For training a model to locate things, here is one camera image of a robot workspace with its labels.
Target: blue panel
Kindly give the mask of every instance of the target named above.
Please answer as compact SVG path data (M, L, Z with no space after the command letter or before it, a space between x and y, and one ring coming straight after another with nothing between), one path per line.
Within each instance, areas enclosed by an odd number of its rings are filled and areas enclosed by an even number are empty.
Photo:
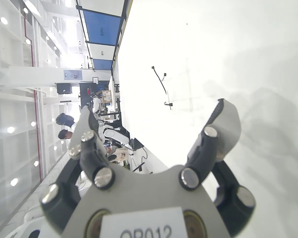
M93 63L96 70L110 70L112 68L112 60L93 59Z
M116 45L117 36L120 32L120 17L90 11L83 11L83 13L91 43Z
M83 80L82 71L64 70L64 80Z

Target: cardboard box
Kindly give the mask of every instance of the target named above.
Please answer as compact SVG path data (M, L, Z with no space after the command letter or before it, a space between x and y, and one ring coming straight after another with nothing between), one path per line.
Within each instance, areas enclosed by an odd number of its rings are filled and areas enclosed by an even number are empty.
M112 102L112 92L110 90L102 91L102 95L103 95L103 103Z

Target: label sticker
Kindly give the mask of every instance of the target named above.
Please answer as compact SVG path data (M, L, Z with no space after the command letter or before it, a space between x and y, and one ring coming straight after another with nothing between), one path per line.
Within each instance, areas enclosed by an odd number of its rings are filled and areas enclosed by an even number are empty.
M181 207L106 215L100 238L187 238Z

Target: metal screw head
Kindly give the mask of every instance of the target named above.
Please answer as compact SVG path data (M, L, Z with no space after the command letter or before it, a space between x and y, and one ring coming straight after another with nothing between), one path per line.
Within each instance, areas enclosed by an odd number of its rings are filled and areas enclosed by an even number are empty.
M237 190L237 197L247 207L255 206L255 203L256 203L255 197L247 188L240 186Z
M204 128L204 133L209 136L209 137L212 137L212 138L216 138L217 137L217 131L211 127L211 126L206 126Z
M110 181L112 180L112 177L113 177L112 170L108 167L104 167L97 172L94 179L94 183L97 187L104 188L110 183Z
M40 201L47 204L52 201L58 194L59 187L56 183L49 185L40 195Z
M199 185L199 178L191 168L184 168L181 171L181 180L190 189L194 189Z
M80 152L81 152L81 145L77 144L76 146L74 146L72 149L69 150L69 155L77 156L80 154Z
M94 133L92 131L87 131L82 135L81 140L82 142L87 142L91 140L93 137L94 137Z

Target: black hair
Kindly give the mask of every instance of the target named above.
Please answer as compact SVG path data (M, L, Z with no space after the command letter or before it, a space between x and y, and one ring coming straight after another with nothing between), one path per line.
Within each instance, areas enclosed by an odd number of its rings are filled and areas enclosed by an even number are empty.
M74 123L74 118L65 113L61 113L56 117L55 122L58 125L66 125L68 127L71 127Z
M60 132L58 133L58 138L65 139L67 132L68 132L68 130L65 130L65 129L60 130Z

